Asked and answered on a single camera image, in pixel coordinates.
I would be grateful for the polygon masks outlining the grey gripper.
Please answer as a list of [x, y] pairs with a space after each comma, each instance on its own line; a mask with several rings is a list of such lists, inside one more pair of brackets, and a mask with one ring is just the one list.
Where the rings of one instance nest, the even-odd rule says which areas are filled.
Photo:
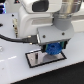
[[37, 29], [38, 45], [43, 46], [50, 43], [62, 42], [71, 39], [74, 35], [73, 25], [70, 24], [62, 31], [55, 26], [39, 27]]

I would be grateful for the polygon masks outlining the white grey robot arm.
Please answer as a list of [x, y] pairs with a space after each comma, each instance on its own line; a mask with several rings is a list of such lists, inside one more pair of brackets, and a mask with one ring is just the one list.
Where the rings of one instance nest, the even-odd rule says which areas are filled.
[[20, 0], [18, 37], [23, 43], [46, 44], [70, 40], [72, 17], [83, 0]]

